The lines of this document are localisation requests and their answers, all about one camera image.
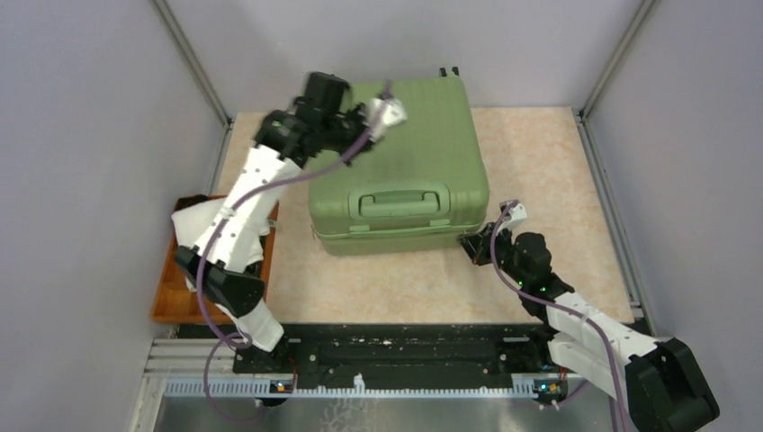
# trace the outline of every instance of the white wall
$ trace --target white wall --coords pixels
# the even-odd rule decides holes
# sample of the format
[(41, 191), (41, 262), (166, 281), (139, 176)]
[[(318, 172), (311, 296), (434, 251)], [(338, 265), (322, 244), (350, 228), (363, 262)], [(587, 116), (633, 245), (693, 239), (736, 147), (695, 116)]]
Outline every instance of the white wall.
[(594, 115), (654, 319), (760, 430), (763, 2), (662, 2)]
[(0, 47), (0, 428), (123, 430), (221, 128), (147, 1), (5, 1)]
[(284, 107), (310, 70), (351, 81), (459, 66), (473, 105), (585, 103), (641, 0), (173, 0), (232, 112)]

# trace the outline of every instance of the green suitcase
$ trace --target green suitcase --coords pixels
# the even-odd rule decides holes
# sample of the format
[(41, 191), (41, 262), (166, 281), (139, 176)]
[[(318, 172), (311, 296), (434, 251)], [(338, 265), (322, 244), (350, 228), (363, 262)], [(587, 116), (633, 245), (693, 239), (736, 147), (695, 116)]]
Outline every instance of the green suitcase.
[[(353, 85), (353, 98), (383, 83)], [(373, 150), (310, 182), (313, 229), (334, 256), (458, 247), (485, 219), (489, 188), (463, 82), (457, 76), (397, 81), (408, 120)], [(338, 159), (324, 151), (318, 170)]]

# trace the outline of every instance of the wooden tray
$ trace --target wooden tray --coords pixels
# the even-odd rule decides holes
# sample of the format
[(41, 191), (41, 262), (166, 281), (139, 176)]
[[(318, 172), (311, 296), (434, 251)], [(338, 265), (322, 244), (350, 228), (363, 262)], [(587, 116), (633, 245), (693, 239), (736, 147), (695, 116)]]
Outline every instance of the wooden tray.
[[(209, 199), (216, 198), (222, 198), (222, 196), (212, 196)], [(205, 197), (201, 198), (197, 196), (192, 198), (181, 198), (175, 205), (175, 211), (183, 209), (184, 207), (189, 207), (190, 205), (193, 205), (193, 203), (201, 203), (203, 201), (206, 201)], [(273, 208), (273, 213), (271, 213), (270, 219), (275, 220), (276, 216), (278, 216), (278, 206)], [(265, 281), (265, 286), (267, 286), (267, 279), (270, 274), (273, 243), (274, 229), (272, 229), (267, 236), (263, 251), (264, 260), (260, 278)], [(199, 304), (196, 300), (196, 292), (188, 291), (188, 288), (185, 286), (185, 275), (180, 271), (173, 260), (173, 254), (176, 249), (177, 238), (175, 238), (175, 234), (173, 234), (172, 241), (170, 241), (169, 249), (167, 250), (162, 277), (159, 279), (157, 296), (154, 298), (154, 305), (151, 308), (151, 319), (166, 324), (204, 324), (204, 317), (199, 310)], [(231, 323), (230, 318), (217, 309), (214, 304), (207, 300), (204, 301), (206, 302), (207, 311), (209, 311), (215, 324)]]

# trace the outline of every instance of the gray floor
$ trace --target gray floor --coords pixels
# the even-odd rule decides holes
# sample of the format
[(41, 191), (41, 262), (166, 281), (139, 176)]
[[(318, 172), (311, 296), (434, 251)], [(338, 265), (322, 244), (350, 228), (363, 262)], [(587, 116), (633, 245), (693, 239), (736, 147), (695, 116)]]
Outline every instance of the gray floor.
[[(254, 402), (223, 399), (230, 416), (253, 414)], [(165, 398), (155, 432), (240, 430), (270, 431), (611, 431), (603, 392), (588, 388), (561, 409), (538, 411), (527, 400), (288, 400), (269, 409), (261, 421), (231, 423), (218, 416), (204, 398)]]

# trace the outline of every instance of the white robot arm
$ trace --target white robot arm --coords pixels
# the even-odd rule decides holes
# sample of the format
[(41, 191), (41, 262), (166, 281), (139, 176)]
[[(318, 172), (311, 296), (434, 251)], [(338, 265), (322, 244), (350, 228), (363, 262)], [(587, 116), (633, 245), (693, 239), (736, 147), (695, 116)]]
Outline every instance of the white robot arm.
[(308, 159), (321, 150), (366, 150), (407, 118), (402, 102), (389, 92), (340, 112), (348, 89), (340, 78), (311, 73), (293, 112), (274, 111), (263, 120), (247, 162), (210, 226), (192, 247), (175, 253), (176, 263), (197, 287), (203, 262), (204, 296), (233, 320), (249, 343), (267, 352), (281, 340), (283, 328), (262, 301), (265, 284), (245, 270), (262, 260), (259, 238), (268, 231), (267, 218), (284, 188), (299, 181), (296, 177)]
[(512, 243), (511, 231), (527, 218), (524, 205), (504, 202), (501, 210), (496, 224), (461, 243), (475, 265), (492, 263), (525, 310), (550, 329), (542, 342), (547, 364), (575, 371), (621, 401), (621, 414), (644, 432), (696, 431), (718, 417), (686, 344), (639, 333), (592, 306), (552, 271), (543, 235), (525, 232)]

